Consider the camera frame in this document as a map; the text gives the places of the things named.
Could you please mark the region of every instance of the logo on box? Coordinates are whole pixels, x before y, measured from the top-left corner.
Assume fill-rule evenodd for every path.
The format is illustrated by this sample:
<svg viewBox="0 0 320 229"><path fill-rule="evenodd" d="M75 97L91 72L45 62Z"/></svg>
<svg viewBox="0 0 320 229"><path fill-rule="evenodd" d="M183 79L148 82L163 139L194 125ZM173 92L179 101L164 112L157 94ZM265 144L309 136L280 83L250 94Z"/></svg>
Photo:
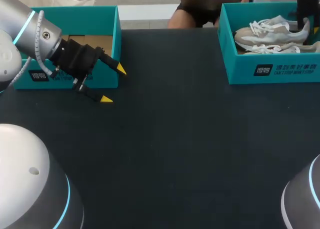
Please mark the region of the logo on box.
<svg viewBox="0 0 320 229"><path fill-rule="evenodd" d="M272 70L273 64L261 64L257 65L254 76L269 76Z"/></svg>
<svg viewBox="0 0 320 229"><path fill-rule="evenodd" d="M48 82L48 75L43 70L29 70L30 77L34 82Z"/></svg>

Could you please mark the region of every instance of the shoelace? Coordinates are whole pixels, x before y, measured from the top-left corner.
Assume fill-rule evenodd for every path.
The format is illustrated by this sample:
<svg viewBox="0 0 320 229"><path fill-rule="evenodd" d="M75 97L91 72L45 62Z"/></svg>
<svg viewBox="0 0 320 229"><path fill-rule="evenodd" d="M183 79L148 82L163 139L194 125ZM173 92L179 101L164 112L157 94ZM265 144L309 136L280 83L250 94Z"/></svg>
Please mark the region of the shoelace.
<svg viewBox="0 0 320 229"><path fill-rule="evenodd" d="M279 53L281 51L281 47L278 45L254 45L251 49L247 49L247 51L253 52L253 53L261 53L261 54L274 54Z"/></svg>
<svg viewBox="0 0 320 229"><path fill-rule="evenodd" d="M269 19L261 20L259 22L251 22L249 23L251 31L254 35L259 36L259 33L265 33L265 32L273 32L274 28L272 25L268 25L266 21L269 21Z"/></svg>

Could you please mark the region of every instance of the black shorts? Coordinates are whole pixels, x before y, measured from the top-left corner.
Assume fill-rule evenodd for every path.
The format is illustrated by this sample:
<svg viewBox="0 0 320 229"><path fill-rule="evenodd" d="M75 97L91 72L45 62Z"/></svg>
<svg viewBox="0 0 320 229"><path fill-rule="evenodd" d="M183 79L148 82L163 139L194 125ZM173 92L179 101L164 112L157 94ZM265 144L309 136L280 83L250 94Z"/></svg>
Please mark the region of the black shorts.
<svg viewBox="0 0 320 229"><path fill-rule="evenodd" d="M193 17L197 28L202 28L207 22L212 22L214 24L221 13L221 10L207 11L183 6L182 4L177 7L177 10L183 10L189 13Z"/></svg>

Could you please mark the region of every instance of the person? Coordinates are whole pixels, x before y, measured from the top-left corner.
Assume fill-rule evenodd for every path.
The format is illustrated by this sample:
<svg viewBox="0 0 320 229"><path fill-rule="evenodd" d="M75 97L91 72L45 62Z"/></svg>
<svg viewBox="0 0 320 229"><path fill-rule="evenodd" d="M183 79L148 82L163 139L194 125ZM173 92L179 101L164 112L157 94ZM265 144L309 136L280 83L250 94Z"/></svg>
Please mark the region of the person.
<svg viewBox="0 0 320 229"><path fill-rule="evenodd" d="M252 0L241 0L242 3L252 2ZM219 25L220 10L207 11L185 7L180 4L169 20L169 29L202 28L207 22Z"/></svg>

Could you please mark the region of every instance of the knee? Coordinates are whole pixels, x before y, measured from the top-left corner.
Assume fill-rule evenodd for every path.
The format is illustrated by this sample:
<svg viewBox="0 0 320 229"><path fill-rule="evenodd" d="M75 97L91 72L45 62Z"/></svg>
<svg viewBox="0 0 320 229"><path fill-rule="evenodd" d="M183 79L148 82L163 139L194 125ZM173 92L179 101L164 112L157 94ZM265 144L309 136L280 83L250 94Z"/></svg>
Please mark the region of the knee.
<svg viewBox="0 0 320 229"><path fill-rule="evenodd" d="M195 28L196 22L194 18L185 10L176 10L169 20L169 29Z"/></svg>

